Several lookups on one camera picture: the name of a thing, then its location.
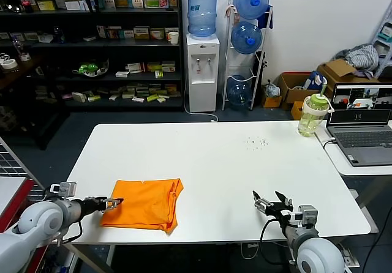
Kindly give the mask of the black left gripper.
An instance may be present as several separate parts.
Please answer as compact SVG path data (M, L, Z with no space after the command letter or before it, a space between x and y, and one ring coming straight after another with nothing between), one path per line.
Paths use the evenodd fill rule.
M96 211L102 212L116 209L118 203L123 201L123 198L87 197L80 202L81 214L92 214Z

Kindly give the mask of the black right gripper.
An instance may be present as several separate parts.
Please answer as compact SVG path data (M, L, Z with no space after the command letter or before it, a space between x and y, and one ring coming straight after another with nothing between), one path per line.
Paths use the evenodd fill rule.
M275 191L276 196L279 199L279 207L275 208L272 202L261 198L260 195L253 190L254 206L263 214L267 216L272 216L279 222L289 222L291 218L291 213L293 212L292 199L288 199L284 194Z

